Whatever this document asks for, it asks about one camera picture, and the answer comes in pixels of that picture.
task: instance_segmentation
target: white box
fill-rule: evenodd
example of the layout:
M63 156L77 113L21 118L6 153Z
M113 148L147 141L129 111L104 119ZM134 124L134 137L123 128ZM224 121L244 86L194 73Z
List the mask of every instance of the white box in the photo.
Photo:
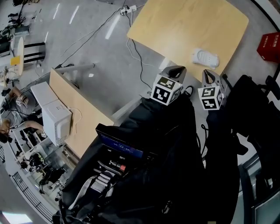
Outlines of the white box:
M199 88L198 95L204 110L219 110L224 98L220 86Z
M31 87L31 90L42 108L44 131L56 146L70 135L72 113L58 99L47 82Z
M178 98L182 88L182 84L158 74L150 98L164 105L169 105Z
M60 100L55 100L42 107L42 115L44 131L52 143L63 143L70 135L72 113Z

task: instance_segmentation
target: cube with markers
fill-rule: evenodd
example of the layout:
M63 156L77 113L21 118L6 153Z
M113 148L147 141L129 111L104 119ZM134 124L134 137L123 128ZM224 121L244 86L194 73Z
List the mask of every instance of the cube with markers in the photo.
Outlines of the cube with markers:
M150 98L164 105L169 105L178 98L182 89L182 84L158 74Z
M220 86L199 88L198 95L204 110L219 110L224 98Z

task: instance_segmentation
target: power strip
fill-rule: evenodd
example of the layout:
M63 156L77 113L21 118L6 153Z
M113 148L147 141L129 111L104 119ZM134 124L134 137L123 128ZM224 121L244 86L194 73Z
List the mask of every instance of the power strip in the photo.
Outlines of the power strip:
M136 5L130 6L129 9L128 9L128 7L123 7L121 10L121 15L124 16L125 14L134 12L136 10L137 10Z
M68 152L66 152L65 149L63 149L63 151L64 151L64 153L65 153L65 155L66 155L67 158L70 157L70 155L68 154Z

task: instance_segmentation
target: metal railing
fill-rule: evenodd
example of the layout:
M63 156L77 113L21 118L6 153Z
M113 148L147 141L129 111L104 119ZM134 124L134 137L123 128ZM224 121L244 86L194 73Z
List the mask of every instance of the metal railing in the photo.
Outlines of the metal railing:
M3 146L0 146L0 159L3 163L5 162L5 153L4 153Z
M13 179L18 185L19 189L23 192L23 194L27 197L30 203L34 206L34 208L37 209L48 221L53 223L52 221L53 214L36 198L36 196L24 183L24 181L22 180L18 172L15 175L13 175Z

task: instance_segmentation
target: yellow object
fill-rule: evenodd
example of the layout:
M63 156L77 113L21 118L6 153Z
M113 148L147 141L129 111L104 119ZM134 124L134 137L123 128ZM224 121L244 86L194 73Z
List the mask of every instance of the yellow object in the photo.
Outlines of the yellow object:
M10 65L11 66L18 65L20 62L21 62L21 57L20 56L17 56L17 57L14 57L14 58L10 59Z
M248 18L226 0L148 0L127 36L185 66L201 81L208 67L192 63L195 48L217 54L221 74L235 52Z
M49 86L52 88L58 99L66 106L79 110L71 110L71 132L70 136L65 139L65 143L70 149L81 158L93 140L97 137L96 126L101 123L106 126L113 125L114 122L94 107L69 80L59 71L51 69Z

